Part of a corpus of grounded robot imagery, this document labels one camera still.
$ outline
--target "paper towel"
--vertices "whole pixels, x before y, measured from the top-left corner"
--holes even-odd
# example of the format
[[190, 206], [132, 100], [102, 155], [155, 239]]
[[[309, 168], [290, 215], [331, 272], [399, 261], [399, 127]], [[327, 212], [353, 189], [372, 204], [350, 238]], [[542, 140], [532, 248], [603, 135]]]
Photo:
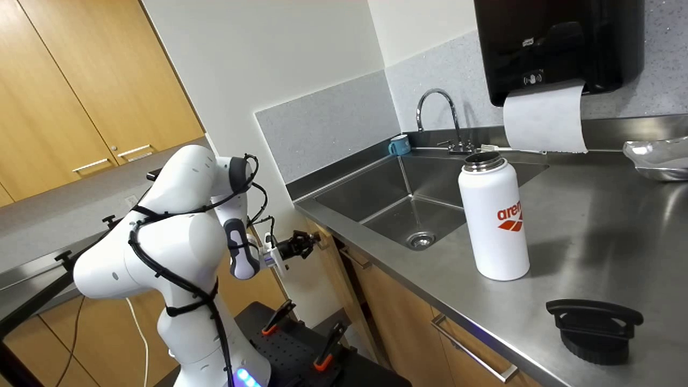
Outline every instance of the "paper towel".
[[580, 79], [512, 93], [503, 103], [510, 146], [532, 153], [587, 153], [580, 97]]

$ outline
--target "stainless steel countertop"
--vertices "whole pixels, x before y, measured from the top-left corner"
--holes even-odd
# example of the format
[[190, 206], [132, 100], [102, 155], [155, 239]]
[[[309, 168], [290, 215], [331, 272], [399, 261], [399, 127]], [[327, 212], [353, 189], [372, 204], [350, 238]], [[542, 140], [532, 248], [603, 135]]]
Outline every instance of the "stainless steel countertop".
[[[477, 273], [467, 226], [411, 253], [311, 198], [296, 201], [296, 210], [544, 385], [683, 385], [688, 186], [653, 183], [620, 155], [596, 155], [552, 164], [519, 197], [531, 272], [515, 283]], [[551, 299], [597, 299], [643, 313], [630, 361], [596, 367], [571, 356], [544, 308]]]

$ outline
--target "white wall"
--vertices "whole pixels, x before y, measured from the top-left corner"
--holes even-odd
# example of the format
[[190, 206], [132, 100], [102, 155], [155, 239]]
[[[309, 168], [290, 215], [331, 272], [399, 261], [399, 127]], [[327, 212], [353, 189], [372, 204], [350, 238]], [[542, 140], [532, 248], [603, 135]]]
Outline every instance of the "white wall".
[[473, 0], [368, 0], [384, 66], [475, 31]]
[[[253, 113], [383, 70], [365, 0], [143, 0], [219, 155], [251, 153], [276, 238], [300, 229]], [[282, 279], [296, 314], [319, 324], [339, 305], [318, 254]]]

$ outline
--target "faucet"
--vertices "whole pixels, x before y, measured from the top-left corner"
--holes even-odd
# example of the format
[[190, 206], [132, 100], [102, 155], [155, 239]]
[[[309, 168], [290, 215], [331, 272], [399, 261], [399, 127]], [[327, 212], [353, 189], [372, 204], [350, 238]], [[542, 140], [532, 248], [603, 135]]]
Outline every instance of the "faucet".
[[468, 140], [468, 143], [461, 143], [459, 140], [459, 126], [457, 126], [457, 119], [455, 119], [455, 109], [453, 109], [453, 100], [449, 97], [449, 93], [445, 93], [442, 89], [429, 89], [420, 96], [420, 100], [417, 102], [417, 109], [414, 109], [414, 127], [419, 132], [425, 132], [424, 129], [424, 103], [429, 96], [441, 96], [447, 100], [449, 103], [449, 113], [451, 113], [451, 120], [453, 120], [453, 132], [455, 132], [455, 144], [449, 146], [449, 153], [475, 153], [475, 144]]

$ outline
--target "red logo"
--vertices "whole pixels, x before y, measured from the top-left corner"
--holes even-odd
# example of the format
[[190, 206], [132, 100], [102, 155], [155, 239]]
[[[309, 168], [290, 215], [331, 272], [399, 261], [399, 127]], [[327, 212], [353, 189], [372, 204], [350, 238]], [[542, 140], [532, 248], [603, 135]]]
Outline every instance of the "red logo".
[[498, 229], [508, 233], [519, 233], [522, 231], [522, 212], [519, 202], [515, 202], [510, 210], [496, 212], [496, 219], [500, 221]]

